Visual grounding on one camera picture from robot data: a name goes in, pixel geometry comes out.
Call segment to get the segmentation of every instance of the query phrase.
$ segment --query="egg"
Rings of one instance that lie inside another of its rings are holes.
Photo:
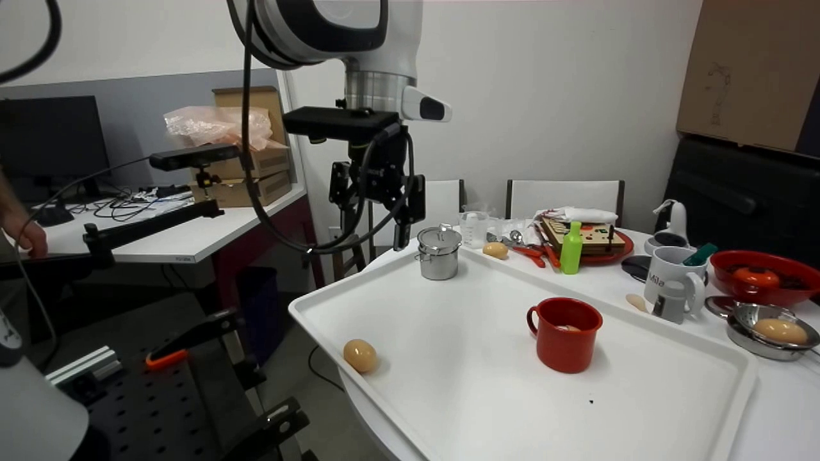
[[[789,321],[777,321],[777,317],[760,317],[754,326],[754,334],[771,344],[804,344],[810,335],[801,326],[789,323]]]
[[[502,262],[508,258],[508,245],[500,240],[490,240],[481,250],[491,258],[502,258]]]
[[[363,339],[350,339],[344,346],[344,361],[348,366],[354,366],[358,373],[368,373],[379,366],[379,353],[371,344],[366,344]]]

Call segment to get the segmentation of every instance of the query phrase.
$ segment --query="white wall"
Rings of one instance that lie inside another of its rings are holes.
[[[457,119],[413,122],[417,168],[463,176],[467,197],[496,211],[511,176],[621,176],[625,224],[649,229],[676,147],[675,119],[699,3],[425,3],[421,88],[448,101]],[[0,3],[0,66],[38,43],[43,28],[33,30],[43,7],[35,6]],[[222,0],[65,0],[61,7],[65,43],[25,83],[235,70],[241,62]],[[344,94],[340,63],[298,70],[288,80],[295,108],[332,106]],[[327,171],[331,161],[345,159],[345,147],[304,147],[303,159],[325,236],[336,224]]]

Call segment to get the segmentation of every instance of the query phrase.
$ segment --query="person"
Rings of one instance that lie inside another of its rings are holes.
[[[19,250],[27,253],[27,258],[49,256],[49,238],[43,229],[31,220],[27,211],[21,204],[19,194],[7,184],[0,168],[0,229],[7,238],[0,238],[0,264],[15,264]],[[27,344],[27,286],[21,277],[0,279],[0,312],[11,321],[11,326]]]

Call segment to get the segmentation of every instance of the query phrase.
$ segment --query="bottle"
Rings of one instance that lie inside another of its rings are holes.
[[[571,224],[568,234],[563,236],[560,243],[560,272],[563,275],[577,275],[582,270],[582,250],[584,250],[584,240],[582,240],[582,224]]]

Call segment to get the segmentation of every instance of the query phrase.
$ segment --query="floor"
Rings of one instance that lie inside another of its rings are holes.
[[[320,461],[388,461],[390,457],[368,435],[350,399],[308,368],[313,346],[300,326],[288,330],[265,363],[266,381],[258,389],[265,408],[295,396],[311,417],[311,426],[298,434],[298,444]],[[320,349],[313,353],[313,368],[338,385],[336,363]]]

